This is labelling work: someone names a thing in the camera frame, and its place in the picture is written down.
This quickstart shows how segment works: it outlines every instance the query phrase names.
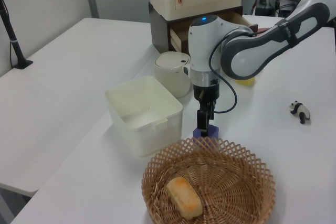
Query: wicker basket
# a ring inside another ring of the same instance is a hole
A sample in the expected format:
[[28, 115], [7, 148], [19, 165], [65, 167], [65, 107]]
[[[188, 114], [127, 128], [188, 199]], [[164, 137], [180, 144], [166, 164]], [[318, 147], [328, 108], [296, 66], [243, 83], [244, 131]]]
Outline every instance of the wicker basket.
[[[203, 214], [186, 220], [175, 209], [166, 184], [184, 177], [201, 198]], [[210, 138], [181, 140], [148, 163], [142, 195], [154, 223], [259, 224], [275, 203], [275, 183], [266, 164], [249, 150]]]

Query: panda figurine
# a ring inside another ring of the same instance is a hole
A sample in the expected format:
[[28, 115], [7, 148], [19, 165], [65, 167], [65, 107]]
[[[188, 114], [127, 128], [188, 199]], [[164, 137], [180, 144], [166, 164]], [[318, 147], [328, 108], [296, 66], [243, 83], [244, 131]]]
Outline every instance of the panda figurine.
[[290, 113], [299, 113], [300, 123], [304, 124], [306, 120], [310, 120], [310, 112], [302, 103], [295, 101], [289, 107], [293, 109]]

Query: black stand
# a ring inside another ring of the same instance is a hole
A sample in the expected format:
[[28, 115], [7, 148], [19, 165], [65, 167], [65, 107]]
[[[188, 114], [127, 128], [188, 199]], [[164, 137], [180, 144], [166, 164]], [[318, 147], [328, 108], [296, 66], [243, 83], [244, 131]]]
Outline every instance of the black stand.
[[4, 4], [4, 0], [0, 0], [0, 15], [1, 19], [5, 25], [5, 28], [7, 30], [10, 43], [12, 44], [16, 57], [17, 57], [17, 64], [13, 66], [13, 68], [18, 68], [18, 69], [25, 69], [28, 67], [30, 64], [33, 62], [31, 60], [26, 60], [25, 57], [22, 54], [21, 48], [19, 46], [19, 43], [17, 42], [14, 30], [11, 25], [11, 21], [9, 20], [8, 13], [6, 11], [6, 7]]

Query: bread loaf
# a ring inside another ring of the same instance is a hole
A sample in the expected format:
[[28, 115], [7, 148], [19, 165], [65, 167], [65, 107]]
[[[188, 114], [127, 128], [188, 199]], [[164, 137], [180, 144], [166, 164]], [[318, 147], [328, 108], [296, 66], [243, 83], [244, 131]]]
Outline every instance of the bread loaf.
[[185, 178], [174, 178], [169, 181], [166, 188], [172, 203], [182, 217], [190, 220], [203, 213], [201, 199]]

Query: tabletop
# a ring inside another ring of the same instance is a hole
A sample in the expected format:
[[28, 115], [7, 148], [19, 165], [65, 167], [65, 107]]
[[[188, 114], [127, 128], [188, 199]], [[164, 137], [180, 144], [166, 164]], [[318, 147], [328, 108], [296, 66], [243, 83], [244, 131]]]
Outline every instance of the tabletop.
[[[259, 27], [278, 19], [245, 16]], [[152, 54], [135, 78], [153, 75]], [[216, 115], [219, 136], [251, 150], [274, 175], [276, 204], [268, 224], [334, 223], [336, 214], [336, 55], [334, 33], [323, 28], [271, 61], [253, 87], [229, 79], [237, 107]], [[216, 108], [234, 97], [220, 85]], [[298, 100], [311, 112], [300, 124], [289, 104]], [[183, 104], [182, 138], [192, 137], [198, 102]], [[141, 179], [152, 155], [128, 151], [111, 121], [102, 115], [82, 141], [14, 219], [18, 223], [151, 223], [141, 195]]]
[[32, 196], [153, 53], [148, 24], [88, 18], [2, 76], [0, 187]]

